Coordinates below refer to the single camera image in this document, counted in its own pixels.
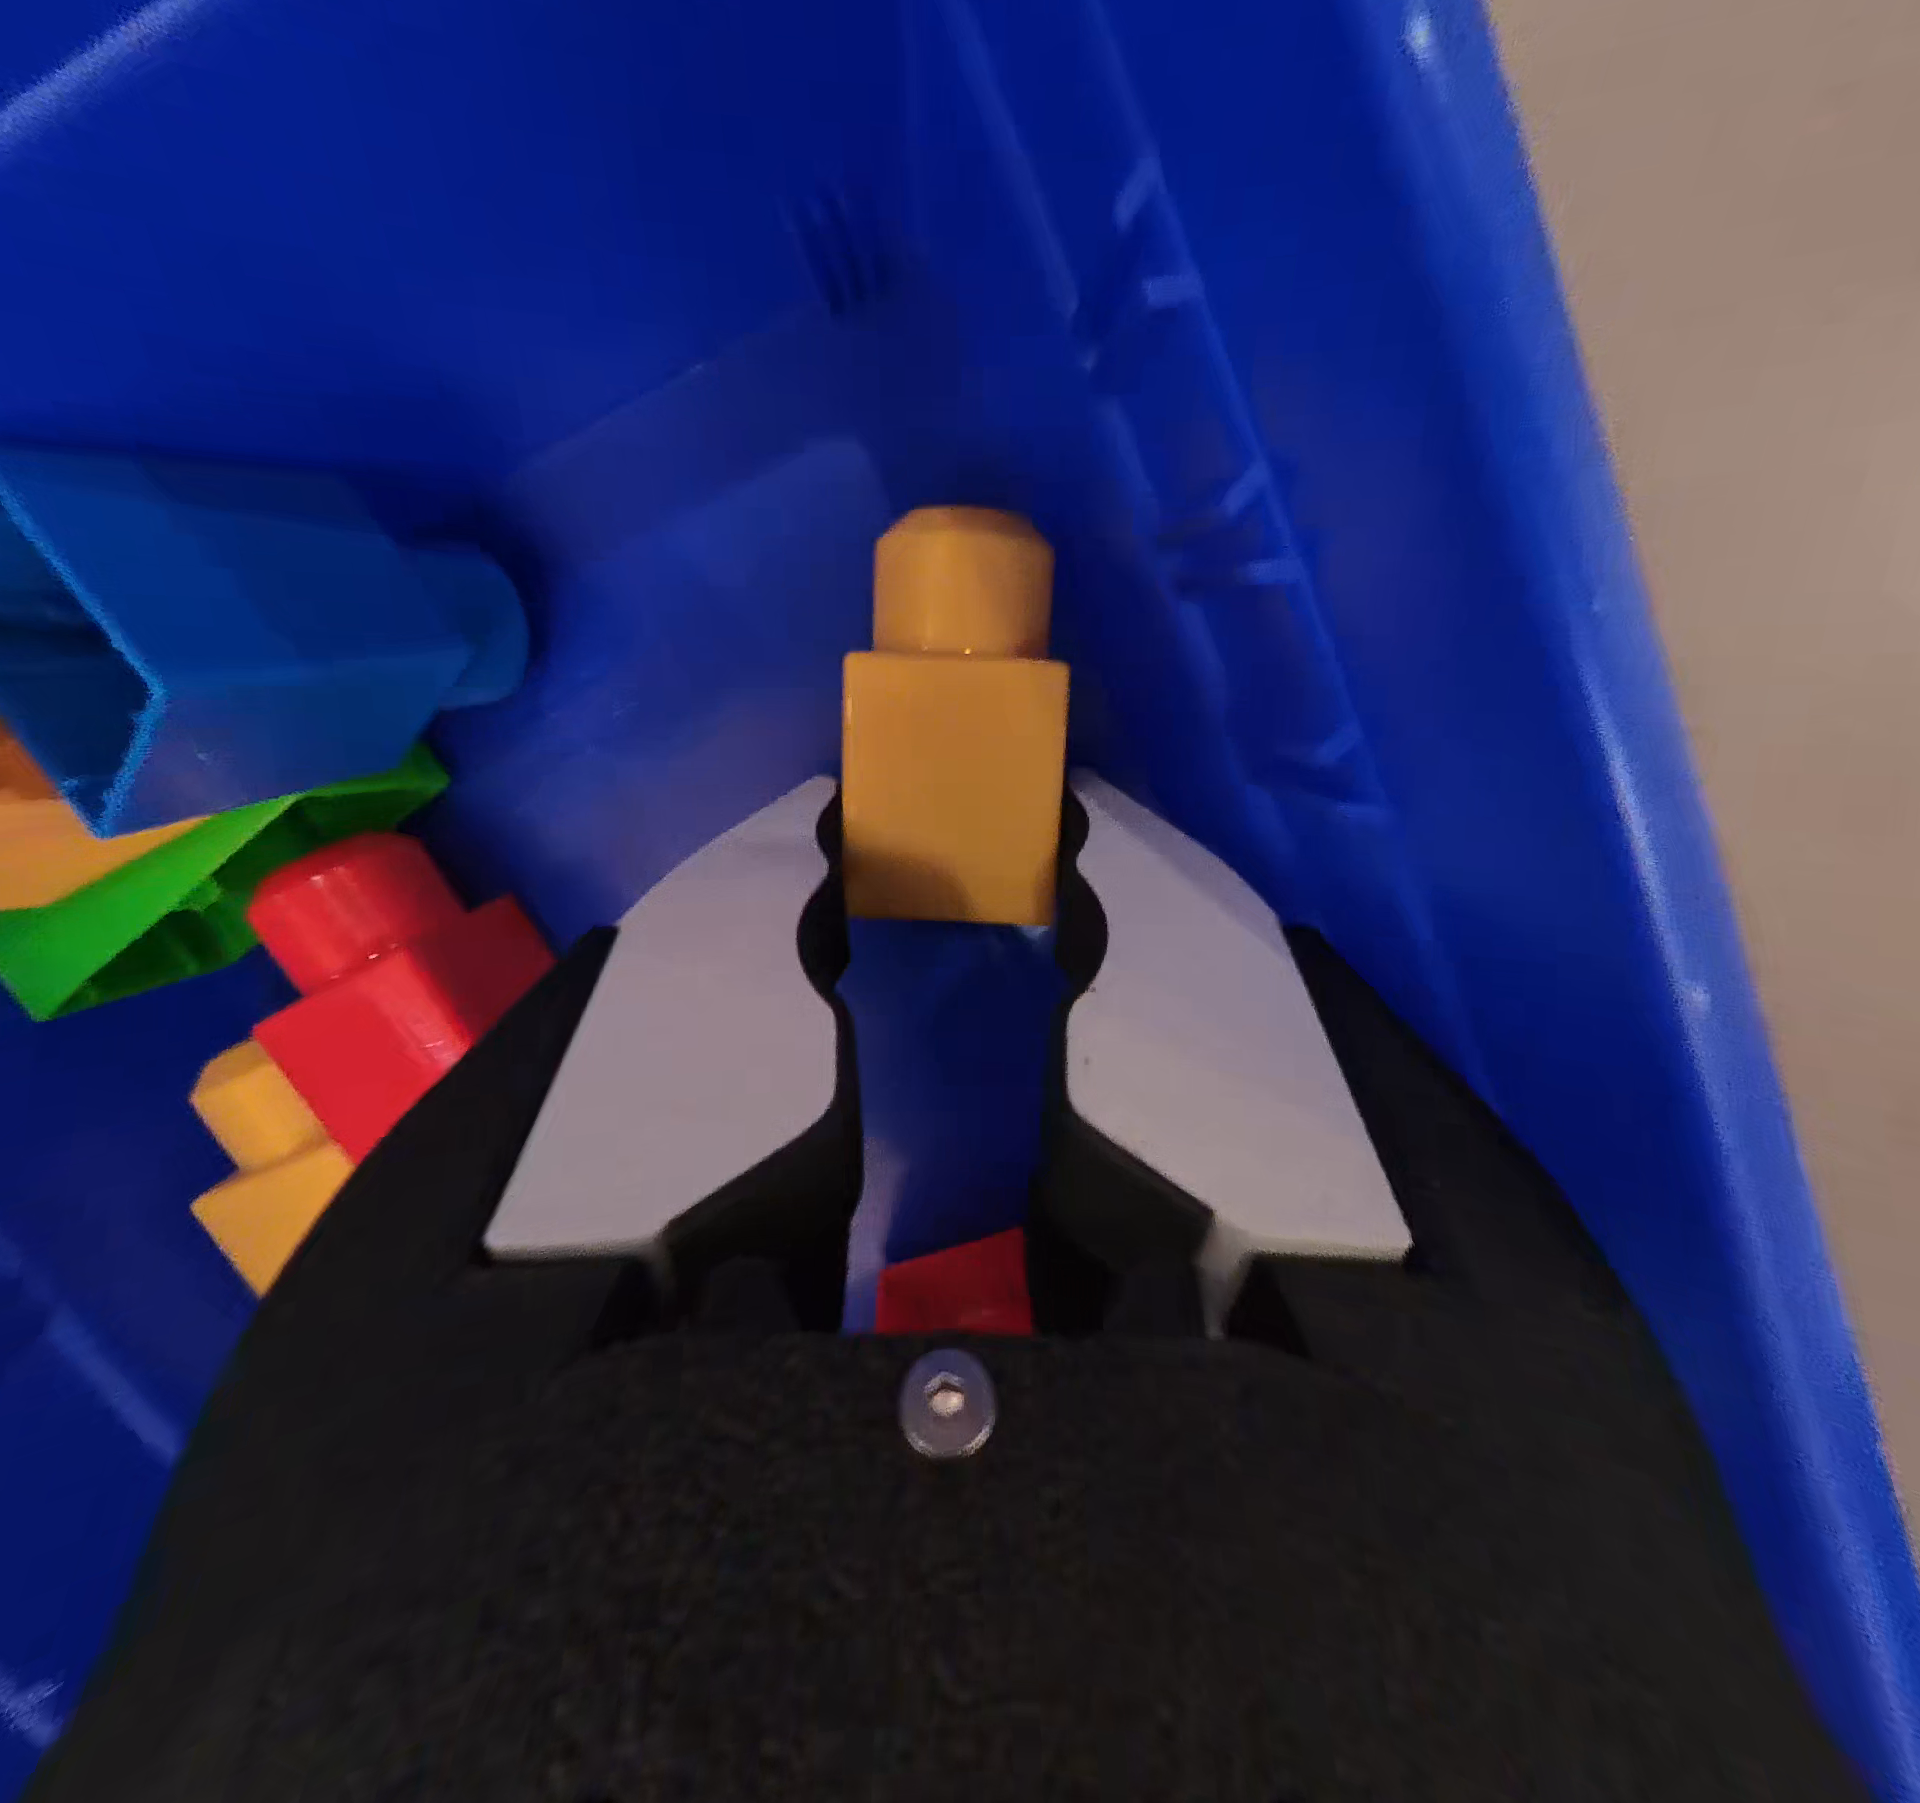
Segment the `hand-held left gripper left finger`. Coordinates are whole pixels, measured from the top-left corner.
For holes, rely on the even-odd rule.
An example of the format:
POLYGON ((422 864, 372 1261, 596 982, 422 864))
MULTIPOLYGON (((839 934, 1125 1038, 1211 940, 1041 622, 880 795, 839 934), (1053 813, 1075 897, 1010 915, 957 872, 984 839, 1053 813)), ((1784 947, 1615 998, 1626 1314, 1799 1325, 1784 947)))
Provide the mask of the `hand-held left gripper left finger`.
POLYGON ((491 1256, 640 1263, 673 1310, 762 1263, 800 1327, 842 1329, 864 1160, 839 838, 811 777, 627 908, 491 1256))

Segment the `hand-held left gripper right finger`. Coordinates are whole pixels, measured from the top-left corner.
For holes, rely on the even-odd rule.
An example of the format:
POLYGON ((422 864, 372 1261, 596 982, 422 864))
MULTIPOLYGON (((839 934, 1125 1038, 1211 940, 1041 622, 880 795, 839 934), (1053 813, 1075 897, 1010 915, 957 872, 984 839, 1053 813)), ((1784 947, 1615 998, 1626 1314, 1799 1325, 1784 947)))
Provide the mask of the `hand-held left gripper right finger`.
POLYGON ((1273 1263, 1402 1269, 1412 1236, 1277 915, 1161 815, 1067 776, 1043 1156, 1039 1333, 1166 1288, 1221 1333, 1273 1263))

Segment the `orange single-stud block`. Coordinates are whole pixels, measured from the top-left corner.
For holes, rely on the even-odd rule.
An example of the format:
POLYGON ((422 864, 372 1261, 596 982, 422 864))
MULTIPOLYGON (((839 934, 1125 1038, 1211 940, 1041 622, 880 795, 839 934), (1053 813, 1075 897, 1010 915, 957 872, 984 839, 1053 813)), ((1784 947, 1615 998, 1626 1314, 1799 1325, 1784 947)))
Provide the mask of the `orange single-stud block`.
POLYGON ((1067 749, 1051 590, 1053 550, 1014 513, 928 506, 877 541, 873 645, 844 662, 852 918, 1051 925, 1067 749))

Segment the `blue plastic bin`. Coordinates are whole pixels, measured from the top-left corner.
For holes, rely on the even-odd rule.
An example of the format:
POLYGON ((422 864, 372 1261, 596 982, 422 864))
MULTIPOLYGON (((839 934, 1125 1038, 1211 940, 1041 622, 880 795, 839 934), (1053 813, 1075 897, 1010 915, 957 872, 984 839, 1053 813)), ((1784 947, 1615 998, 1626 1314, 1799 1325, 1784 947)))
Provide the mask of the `blue plastic bin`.
POLYGON ((4 442, 488 543, 426 826, 560 946, 827 766, 873 541, 1063 533, 1075 754, 1551 1168, 1798 1669, 1916 1586, 1482 0, 4 0, 4 442))

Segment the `grey desk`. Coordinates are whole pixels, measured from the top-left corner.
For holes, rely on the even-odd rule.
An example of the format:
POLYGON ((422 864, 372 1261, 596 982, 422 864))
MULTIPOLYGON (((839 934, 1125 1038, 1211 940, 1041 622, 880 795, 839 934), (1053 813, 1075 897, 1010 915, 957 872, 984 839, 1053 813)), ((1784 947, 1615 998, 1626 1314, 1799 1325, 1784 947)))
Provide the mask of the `grey desk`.
POLYGON ((1916 1515, 1917 0, 1486 3, 1916 1515))

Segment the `pile of loose toy blocks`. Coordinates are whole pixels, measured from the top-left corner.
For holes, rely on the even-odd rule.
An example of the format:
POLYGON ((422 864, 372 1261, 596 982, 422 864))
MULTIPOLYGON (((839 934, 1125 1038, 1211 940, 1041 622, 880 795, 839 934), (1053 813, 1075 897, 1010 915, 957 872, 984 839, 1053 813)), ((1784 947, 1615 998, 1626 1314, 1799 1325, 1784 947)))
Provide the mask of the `pile of loose toy blocks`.
POLYGON ((336 477, 4 453, 4 994, 54 1023, 265 947, 300 1002, 196 1089, 232 1161, 196 1216, 258 1293, 552 967, 396 831, 423 728, 528 649, 488 553, 336 477))

